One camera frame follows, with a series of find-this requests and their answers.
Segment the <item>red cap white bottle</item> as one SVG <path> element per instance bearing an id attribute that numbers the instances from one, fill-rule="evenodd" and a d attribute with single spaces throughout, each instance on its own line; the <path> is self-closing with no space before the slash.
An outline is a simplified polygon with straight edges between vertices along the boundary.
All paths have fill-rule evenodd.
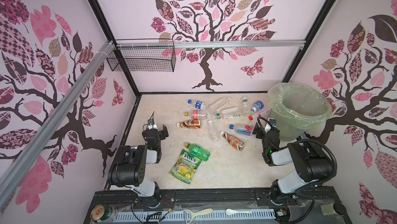
<path id="1" fill-rule="evenodd" d="M 253 113 L 251 116 L 249 116 L 249 120 L 253 121 L 257 117 L 264 117 L 267 118 L 271 112 L 271 106 L 264 107 L 263 109 Z"/>

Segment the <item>green soda bottle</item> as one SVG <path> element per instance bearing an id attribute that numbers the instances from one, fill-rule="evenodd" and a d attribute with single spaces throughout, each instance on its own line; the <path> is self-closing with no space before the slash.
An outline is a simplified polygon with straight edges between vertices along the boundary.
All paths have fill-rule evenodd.
<path id="1" fill-rule="evenodd" d="M 190 153 L 196 158 L 202 161 L 208 161 L 210 157 L 210 151 L 200 147 L 197 144 L 186 143 L 185 147 L 190 151 Z"/>

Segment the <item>Pocari Sweat bottle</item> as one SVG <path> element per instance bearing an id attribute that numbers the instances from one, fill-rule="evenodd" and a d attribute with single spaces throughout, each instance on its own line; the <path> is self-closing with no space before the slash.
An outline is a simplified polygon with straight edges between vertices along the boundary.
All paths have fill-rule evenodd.
<path id="1" fill-rule="evenodd" d="M 257 112 L 259 110 L 262 110 L 265 107 L 265 104 L 263 101 L 256 101 L 251 108 L 252 112 Z"/>

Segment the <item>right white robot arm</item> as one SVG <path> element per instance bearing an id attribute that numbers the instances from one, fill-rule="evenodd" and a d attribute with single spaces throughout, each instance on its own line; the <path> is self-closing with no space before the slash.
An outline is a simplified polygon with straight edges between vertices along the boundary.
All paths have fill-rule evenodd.
<path id="1" fill-rule="evenodd" d="M 257 118 L 253 134 L 262 141 L 262 157 L 268 166 L 294 166 L 287 176 L 272 183 L 271 194 L 276 199 L 323 184 L 337 175 L 336 157 L 317 140 L 298 139 L 281 147 L 276 121 L 264 117 Z"/>

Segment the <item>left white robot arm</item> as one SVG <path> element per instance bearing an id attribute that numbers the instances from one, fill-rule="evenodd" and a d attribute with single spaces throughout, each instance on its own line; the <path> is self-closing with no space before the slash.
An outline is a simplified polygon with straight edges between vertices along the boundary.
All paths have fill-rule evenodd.
<path id="1" fill-rule="evenodd" d="M 129 189 L 142 198 L 160 199 L 156 182 L 145 177 L 146 165 L 158 164 L 162 157 L 161 141 L 169 136 L 166 126 L 158 130 L 150 125 L 142 132 L 145 145 L 121 145 L 110 167 L 107 183 L 110 190 Z"/>

